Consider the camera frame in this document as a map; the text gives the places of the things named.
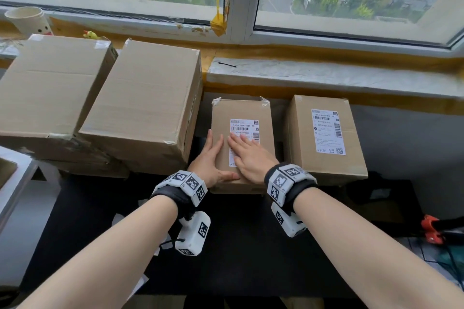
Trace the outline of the wristband with marker tags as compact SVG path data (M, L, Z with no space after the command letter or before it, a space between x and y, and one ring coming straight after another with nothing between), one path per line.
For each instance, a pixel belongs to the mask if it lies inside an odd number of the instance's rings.
M208 189L206 183L193 172L179 170L157 184L150 195L165 195L176 203L198 207Z
M280 163L272 167L264 177L266 192L279 206L284 207L305 189L317 188L317 180L295 164Z

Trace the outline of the person's right forearm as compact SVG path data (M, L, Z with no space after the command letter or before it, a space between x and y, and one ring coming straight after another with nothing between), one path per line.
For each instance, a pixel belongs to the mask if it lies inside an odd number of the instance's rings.
M454 283L320 189L302 191L293 208L369 309L464 309Z

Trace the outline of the person's left forearm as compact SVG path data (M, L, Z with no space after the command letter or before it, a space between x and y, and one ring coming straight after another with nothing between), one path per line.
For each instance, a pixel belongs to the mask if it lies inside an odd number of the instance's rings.
M65 263L17 309L121 309L177 215L169 197L151 198Z

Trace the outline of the right wristband with marker tags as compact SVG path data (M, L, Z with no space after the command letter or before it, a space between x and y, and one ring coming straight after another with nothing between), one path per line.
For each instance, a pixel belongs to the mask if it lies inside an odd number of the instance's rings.
M305 189L317 188L317 180L295 164L280 163L272 167L264 177L266 192L279 206L284 207Z

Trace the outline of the person's right hand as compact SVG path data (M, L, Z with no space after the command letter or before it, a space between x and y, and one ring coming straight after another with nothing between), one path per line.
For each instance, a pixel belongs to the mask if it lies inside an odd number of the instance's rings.
M228 144L232 150L232 134L228 137ZM275 155L265 149L264 156L256 156L250 152L250 140L240 134L242 140L248 143L248 150L243 155L235 155L234 161L241 174L254 184L264 184L265 176L271 168L279 164Z

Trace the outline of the white side table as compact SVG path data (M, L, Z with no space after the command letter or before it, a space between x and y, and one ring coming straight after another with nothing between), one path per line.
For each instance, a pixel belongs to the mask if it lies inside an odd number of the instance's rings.
M0 146L0 158L16 164L16 170L0 188L0 234L4 230L38 163L31 157Z

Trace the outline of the left wristband with marker tags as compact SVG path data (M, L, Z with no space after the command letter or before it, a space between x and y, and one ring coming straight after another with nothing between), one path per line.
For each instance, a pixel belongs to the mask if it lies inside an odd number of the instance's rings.
M157 184L150 195L165 195L176 203L198 207L208 189L206 183L193 172L179 170Z

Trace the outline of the white paper cup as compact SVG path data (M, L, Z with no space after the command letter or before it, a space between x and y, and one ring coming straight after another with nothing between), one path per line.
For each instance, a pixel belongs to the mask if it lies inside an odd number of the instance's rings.
M32 34L54 35L44 11L39 7L16 7L6 11L4 15L27 37Z

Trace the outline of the medium labelled cardboard box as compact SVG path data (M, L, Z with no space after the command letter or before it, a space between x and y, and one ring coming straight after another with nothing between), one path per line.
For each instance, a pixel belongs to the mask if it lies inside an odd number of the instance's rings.
M300 166L322 186L368 178L349 101L294 95L283 125L285 161Z

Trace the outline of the large plain cardboard box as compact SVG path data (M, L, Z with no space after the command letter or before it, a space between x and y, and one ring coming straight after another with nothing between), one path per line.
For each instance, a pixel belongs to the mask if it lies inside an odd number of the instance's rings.
M127 39L79 133L132 172L187 167L203 92L199 49Z

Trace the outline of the person's left hand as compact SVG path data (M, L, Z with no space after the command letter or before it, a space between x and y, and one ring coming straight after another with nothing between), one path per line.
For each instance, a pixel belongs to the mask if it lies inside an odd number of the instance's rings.
M201 153L196 157L195 160L189 165L188 171L195 173L201 180L203 180L208 189L214 187L216 182L216 171L221 171L216 168L215 160L217 154L220 152L224 143L223 135L220 135L219 140L213 144L213 133L209 129L207 133L206 143Z

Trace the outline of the orange and black clamp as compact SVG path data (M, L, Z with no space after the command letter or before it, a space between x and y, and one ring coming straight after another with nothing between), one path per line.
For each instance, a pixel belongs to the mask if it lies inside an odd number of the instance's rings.
M439 220L425 215L421 221L426 241L441 246L464 246L464 216Z

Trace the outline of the green cutting mat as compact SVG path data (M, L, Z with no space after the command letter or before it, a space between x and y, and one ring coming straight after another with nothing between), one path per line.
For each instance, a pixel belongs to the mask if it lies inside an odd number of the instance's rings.
M464 246L427 245L424 255L446 279L464 287Z

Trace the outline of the flat cardboard box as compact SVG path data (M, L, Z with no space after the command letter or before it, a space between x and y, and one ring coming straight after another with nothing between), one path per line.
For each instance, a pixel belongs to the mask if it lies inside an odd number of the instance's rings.
M58 170L71 175L124 179L130 176L129 169L122 162L115 159L110 159L108 162L60 162L52 160L42 160L41 162L55 166Z

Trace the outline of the small labelled cardboard box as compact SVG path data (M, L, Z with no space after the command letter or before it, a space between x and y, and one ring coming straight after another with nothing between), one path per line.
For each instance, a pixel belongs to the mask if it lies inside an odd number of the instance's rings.
M220 135L224 138L223 145L215 159L215 166L219 170L240 175L235 165L234 152L227 142L227 137L231 132L237 136L244 134L249 140L257 141L275 155L271 108L270 102L266 99L262 98L260 101L214 99L211 129L213 144L219 140Z

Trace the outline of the large taped cardboard box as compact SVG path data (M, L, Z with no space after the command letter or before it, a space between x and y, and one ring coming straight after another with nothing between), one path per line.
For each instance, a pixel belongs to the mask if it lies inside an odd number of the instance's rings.
M79 130L117 57L110 41L32 35L0 79L0 146L38 160L108 163Z

